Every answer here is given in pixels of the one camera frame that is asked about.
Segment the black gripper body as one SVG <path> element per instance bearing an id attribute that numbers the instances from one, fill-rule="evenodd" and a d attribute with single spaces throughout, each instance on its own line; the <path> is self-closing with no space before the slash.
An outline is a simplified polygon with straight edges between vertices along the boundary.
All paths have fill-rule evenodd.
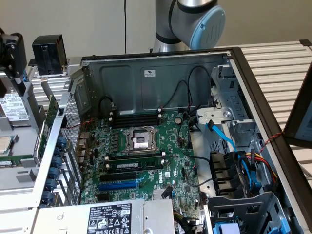
<path id="1" fill-rule="evenodd" d="M 20 33 L 0 29 L 0 70 L 10 79 L 20 78 L 27 65 L 24 39 Z"/>

